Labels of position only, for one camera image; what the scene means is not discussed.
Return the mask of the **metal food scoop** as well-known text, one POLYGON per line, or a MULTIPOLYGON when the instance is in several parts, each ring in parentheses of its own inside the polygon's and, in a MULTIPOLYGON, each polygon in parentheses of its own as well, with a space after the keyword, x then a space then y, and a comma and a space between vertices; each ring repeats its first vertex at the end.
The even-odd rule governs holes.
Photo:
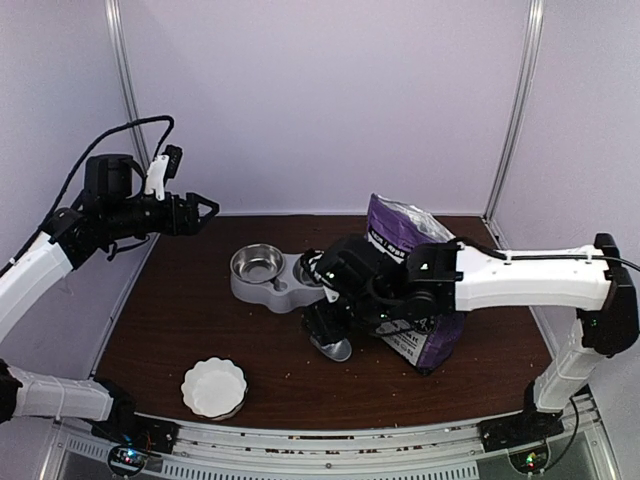
POLYGON ((325 345, 321 345, 314 337, 310 337, 309 340, 320 353, 334 362, 343 363, 351 358, 353 350, 351 343, 346 338, 325 345))

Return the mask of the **purple puppy food bag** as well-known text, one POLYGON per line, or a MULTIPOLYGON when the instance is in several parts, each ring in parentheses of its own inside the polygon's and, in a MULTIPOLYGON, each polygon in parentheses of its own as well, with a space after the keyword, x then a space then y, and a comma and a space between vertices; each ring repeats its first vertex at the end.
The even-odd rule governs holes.
MULTIPOLYGON (((411 251, 424 243, 444 243, 453 234, 430 213, 419 207, 379 194, 370 196, 367 211, 367 240, 401 264, 411 251)), ((435 295, 403 286, 385 293, 378 282, 375 292, 398 303, 387 305, 388 320, 376 328, 382 338, 416 371, 429 375, 453 353, 465 322, 462 313, 438 313, 435 295)))

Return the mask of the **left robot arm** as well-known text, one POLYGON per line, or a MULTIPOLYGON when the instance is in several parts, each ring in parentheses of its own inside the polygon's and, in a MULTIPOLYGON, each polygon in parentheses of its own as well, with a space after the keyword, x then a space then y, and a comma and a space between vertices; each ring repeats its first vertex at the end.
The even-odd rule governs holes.
MULTIPOLYGON (((56 210, 26 252, 1 275, 1 334, 7 336, 24 314, 56 283, 78 270, 97 251, 110 259, 118 243, 142 245, 150 234, 198 234, 220 210, 217 202, 188 192, 166 191, 182 151, 173 145, 142 169, 130 155, 88 159, 84 186, 69 208, 56 210)), ((78 418, 93 423, 123 444, 144 433, 135 400, 108 380, 72 380, 1 364, 1 419, 78 418)))

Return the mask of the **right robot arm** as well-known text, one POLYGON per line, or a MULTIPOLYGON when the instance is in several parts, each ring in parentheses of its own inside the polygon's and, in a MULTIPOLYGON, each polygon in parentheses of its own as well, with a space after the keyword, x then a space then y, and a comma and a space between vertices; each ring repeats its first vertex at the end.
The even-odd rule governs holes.
POLYGON ((603 358, 638 340, 637 294, 611 235, 569 250, 500 251, 455 237, 422 243, 397 261, 357 235, 322 253, 303 270, 325 290, 303 311, 303 325, 323 350, 337 349, 352 327, 376 335, 387 323, 415 325, 493 307, 556 306, 576 311, 565 344, 531 383, 513 419, 519 440, 535 440, 559 417, 603 358))

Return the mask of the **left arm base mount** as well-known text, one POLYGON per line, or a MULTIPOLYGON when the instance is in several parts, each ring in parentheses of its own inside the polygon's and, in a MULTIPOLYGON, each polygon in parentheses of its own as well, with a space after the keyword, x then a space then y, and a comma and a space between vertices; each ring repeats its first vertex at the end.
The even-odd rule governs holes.
POLYGON ((86 420, 86 423, 91 426, 93 436, 153 454, 171 454, 179 433, 175 422, 139 415, 128 430, 107 421, 86 420))

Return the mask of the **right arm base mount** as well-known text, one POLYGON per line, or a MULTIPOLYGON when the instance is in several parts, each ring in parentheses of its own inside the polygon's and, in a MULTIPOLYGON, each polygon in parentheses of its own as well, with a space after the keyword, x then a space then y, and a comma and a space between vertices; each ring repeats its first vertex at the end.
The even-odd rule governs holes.
POLYGON ((537 411, 484 420, 478 424, 478 429, 485 452, 511 449, 564 432, 559 413, 537 411))

